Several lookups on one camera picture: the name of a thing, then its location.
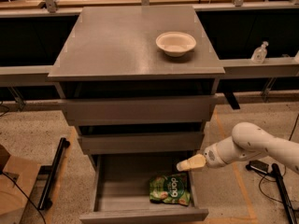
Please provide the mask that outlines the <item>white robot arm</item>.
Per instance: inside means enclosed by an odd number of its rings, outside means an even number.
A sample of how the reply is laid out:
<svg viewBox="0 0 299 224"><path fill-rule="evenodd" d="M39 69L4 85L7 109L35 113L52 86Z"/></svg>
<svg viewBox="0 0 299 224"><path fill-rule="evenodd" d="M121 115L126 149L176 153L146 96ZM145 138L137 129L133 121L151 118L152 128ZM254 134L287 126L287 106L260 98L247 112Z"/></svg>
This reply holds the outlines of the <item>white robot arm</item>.
<svg viewBox="0 0 299 224"><path fill-rule="evenodd" d="M236 161L252 161L269 156L292 171L299 173L299 144L275 137L259 126L241 122L232 134L177 164L177 169L190 171L207 166L221 168Z"/></svg>

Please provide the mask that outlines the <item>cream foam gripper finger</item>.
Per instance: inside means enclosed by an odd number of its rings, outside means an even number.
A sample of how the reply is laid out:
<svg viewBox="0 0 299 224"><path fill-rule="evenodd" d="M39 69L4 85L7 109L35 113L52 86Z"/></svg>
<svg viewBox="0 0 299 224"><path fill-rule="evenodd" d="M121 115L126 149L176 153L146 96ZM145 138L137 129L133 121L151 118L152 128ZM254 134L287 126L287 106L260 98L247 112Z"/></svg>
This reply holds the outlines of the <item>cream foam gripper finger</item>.
<svg viewBox="0 0 299 224"><path fill-rule="evenodd" d="M187 160L180 161L177 164L177 169L180 172L190 171L193 169L202 168L206 165L206 158L202 154L194 155Z"/></svg>

